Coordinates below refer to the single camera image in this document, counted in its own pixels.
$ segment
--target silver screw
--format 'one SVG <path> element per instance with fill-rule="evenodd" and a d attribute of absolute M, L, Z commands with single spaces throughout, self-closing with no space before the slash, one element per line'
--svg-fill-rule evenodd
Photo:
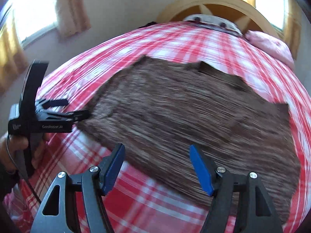
<path fill-rule="evenodd" d="M 250 172 L 250 173 L 249 173 L 249 176 L 250 176 L 252 179 L 255 179 L 255 178 L 257 178 L 257 173 L 255 173 L 255 172 Z"/>
<path fill-rule="evenodd" d="M 97 172 L 97 171 L 98 171 L 98 167 L 97 166 L 91 166 L 90 172 Z"/>
<path fill-rule="evenodd" d="M 217 172 L 224 173 L 226 169 L 222 166 L 217 167 Z"/>
<path fill-rule="evenodd" d="M 57 174 L 57 176 L 58 176 L 59 178 L 62 178 L 62 177 L 65 177 L 65 176 L 66 176 L 66 173 L 65 173 L 65 172 L 60 172 L 60 173 Z"/>

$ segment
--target pink pillow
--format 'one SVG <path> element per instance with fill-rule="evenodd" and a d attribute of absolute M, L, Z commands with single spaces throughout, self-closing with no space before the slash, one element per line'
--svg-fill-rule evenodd
<path fill-rule="evenodd" d="M 283 62 L 291 70 L 294 70 L 294 60 L 288 46 L 282 41 L 264 32 L 248 31 L 245 38 L 257 48 L 263 50 L 271 57 Z"/>

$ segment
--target blue gripper pad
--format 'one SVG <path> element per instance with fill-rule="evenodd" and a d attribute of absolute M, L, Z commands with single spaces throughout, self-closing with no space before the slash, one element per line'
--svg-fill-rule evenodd
<path fill-rule="evenodd" d="M 212 186 L 211 174 L 194 145 L 190 146 L 189 155 L 203 191 L 207 192 L 208 196 L 212 196 L 214 188 Z"/>
<path fill-rule="evenodd" d="M 114 183 L 116 182 L 121 166 L 125 159 L 125 146 L 120 144 L 118 150 L 116 151 L 115 148 L 109 157 L 113 158 L 110 160 L 109 168 L 107 169 L 104 177 L 105 181 L 104 186 L 102 187 L 102 191 L 105 195 L 107 195 L 107 193 L 114 187 Z"/>

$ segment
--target pillow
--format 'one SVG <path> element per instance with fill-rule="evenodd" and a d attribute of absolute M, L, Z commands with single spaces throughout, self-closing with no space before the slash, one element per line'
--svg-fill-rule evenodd
<path fill-rule="evenodd" d="M 243 36 L 241 31 L 237 28 L 237 26 L 233 22 L 230 22 L 229 20 L 221 17 L 203 14 L 193 14 L 186 17 L 183 21 L 190 21 L 194 23 L 195 26 L 229 33 L 236 37 Z"/>
<path fill-rule="evenodd" d="M 295 64 L 288 46 L 282 41 L 264 32 L 248 31 L 245 38 L 257 48 L 263 50 L 271 57 L 283 62 L 291 70 L 294 70 Z"/>

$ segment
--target red plaid bedsheet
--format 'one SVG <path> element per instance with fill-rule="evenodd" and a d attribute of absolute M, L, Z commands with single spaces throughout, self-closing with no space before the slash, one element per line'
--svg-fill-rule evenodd
<path fill-rule="evenodd" d="M 225 73 L 241 76 L 264 99 L 288 103 L 301 175 L 292 198 L 290 217 L 283 228 L 286 233 L 294 232 L 311 207 L 310 97 L 288 67 L 243 39 L 183 22 L 134 30 L 66 62 L 45 78 L 38 98 L 67 98 L 70 104 L 64 111 L 81 109 L 101 84 L 141 55 L 179 63 L 203 60 Z M 53 134 L 43 163 L 32 177 L 31 184 L 43 198 L 58 172 L 81 173 L 97 165 L 108 154 L 109 150 L 76 127 L 70 134 Z M 20 183 L 20 190 L 34 216 L 38 203 L 25 183 Z M 81 196 L 77 196 L 77 200 L 81 230 L 89 232 Z M 104 204 L 116 233 L 199 232 L 207 215 L 207 211 L 127 162 L 122 166 L 114 189 L 104 198 Z M 24 232 L 29 230 L 31 214 L 23 210 L 19 225 Z M 229 218 L 227 233 L 232 232 L 234 221 L 234 217 Z"/>

